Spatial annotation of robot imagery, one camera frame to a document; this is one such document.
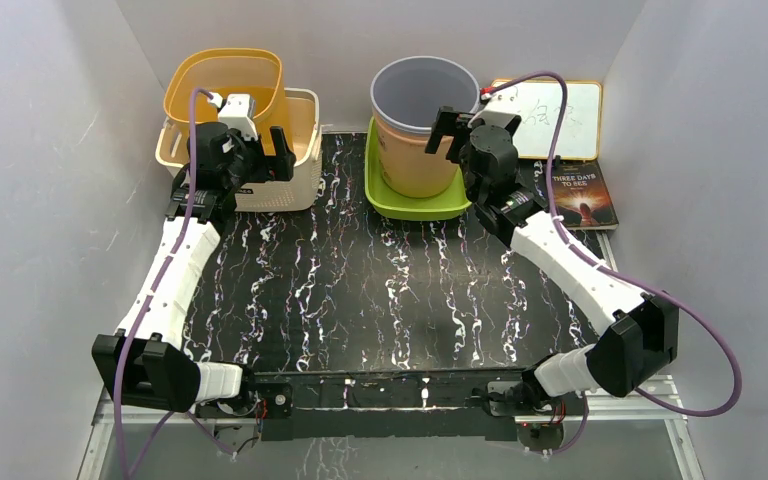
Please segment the cream perforated storage basket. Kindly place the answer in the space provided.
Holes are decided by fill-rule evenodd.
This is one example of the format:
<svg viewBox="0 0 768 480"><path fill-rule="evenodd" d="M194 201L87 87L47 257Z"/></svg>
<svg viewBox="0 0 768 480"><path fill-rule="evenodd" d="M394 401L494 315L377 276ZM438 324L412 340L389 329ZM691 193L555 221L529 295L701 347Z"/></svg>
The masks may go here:
<svg viewBox="0 0 768 480"><path fill-rule="evenodd" d="M201 222L219 222L232 211L294 212L309 208L321 179L321 129L319 99L311 90L285 89L293 139L288 141L296 156L294 176L288 182L271 181L244 185L236 193L203 191L195 188L195 128L205 122L219 122L208 103L211 92L194 89L189 100L189 133L172 137L175 127L166 122L161 130L155 156L173 175L166 217L190 213Z"/></svg>

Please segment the grey plastic bucket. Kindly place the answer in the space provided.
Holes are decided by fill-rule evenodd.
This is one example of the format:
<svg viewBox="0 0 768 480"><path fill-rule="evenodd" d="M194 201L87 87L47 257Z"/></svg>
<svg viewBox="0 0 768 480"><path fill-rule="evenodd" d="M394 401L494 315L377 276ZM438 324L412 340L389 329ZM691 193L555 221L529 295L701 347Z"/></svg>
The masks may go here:
<svg viewBox="0 0 768 480"><path fill-rule="evenodd" d="M427 136L441 107L473 113L480 86L460 64L435 56L395 60L379 70L370 85L374 114L395 130Z"/></svg>

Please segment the orange plastic bucket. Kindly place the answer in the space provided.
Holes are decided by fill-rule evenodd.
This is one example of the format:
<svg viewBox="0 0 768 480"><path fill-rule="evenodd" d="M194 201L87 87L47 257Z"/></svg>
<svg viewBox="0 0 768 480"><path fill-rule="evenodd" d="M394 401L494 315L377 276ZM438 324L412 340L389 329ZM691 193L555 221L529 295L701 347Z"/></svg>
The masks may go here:
<svg viewBox="0 0 768 480"><path fill-rule="evenodd" d="M457 166L446 155L452 144L444 137L434 154L427 154L429 137L401 132L374 115L374 134L382 176L397 193L411 198L427 198L445 191L453 182Z"/></svg>

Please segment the yellow slatted waste basket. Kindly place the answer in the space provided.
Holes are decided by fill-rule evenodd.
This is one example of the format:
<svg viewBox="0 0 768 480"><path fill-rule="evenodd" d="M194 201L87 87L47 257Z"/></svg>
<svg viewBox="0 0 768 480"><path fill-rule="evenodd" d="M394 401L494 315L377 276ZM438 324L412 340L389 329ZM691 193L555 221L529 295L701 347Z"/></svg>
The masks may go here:
<svg viewBox="0 0 768 480"><path fill-rule="evenodd" d="M214 48L185 59L172 76L163 100L166 116L185 135L189 133L189 100L195 88L222 96L251 95L256 107L253 122L264 137L268 154L274 153L271 127L281 127L286 139L293 139L283 65L274 53L254 48Z"/></svg>

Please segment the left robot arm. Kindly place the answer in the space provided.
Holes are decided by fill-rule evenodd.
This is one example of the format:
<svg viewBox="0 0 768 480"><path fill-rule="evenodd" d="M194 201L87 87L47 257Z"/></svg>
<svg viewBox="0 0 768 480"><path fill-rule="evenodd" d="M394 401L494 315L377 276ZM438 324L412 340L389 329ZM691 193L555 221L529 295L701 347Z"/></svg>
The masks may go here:
<svg viewBox="0 0 768 480"><path fill-rule="evenodd" d="M260 137L204 122L187 141L191 158L173 178L160 246L135 302L112 334L96 337L91 356L115 405L187 412L220 400L235 416L259 400L248 367L196 362L183 351L183 323L207 261L235 214L246 184L289 181L296 156L284 130Z"/></svg>

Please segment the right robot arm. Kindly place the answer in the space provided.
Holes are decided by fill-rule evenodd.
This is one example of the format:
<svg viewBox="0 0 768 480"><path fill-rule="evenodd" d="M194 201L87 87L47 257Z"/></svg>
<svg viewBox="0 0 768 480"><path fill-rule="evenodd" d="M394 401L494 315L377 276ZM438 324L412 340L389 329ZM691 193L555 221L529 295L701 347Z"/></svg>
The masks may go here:
<svg viewBox="0 0 768 480"><path fill-rule="evenodd" d="M678 311L666 301L602 272L600 259L555 222L546 202L517 177L512 143L518 121L487 125L450 107L439 109L426 144L436 152L452 140L446 157L462 172L465 193L485 230L544 272L584 313L598 340L541 359L490 401L518 402L550 413L563 395L602 389L624 397L678 353Z"/></svg>

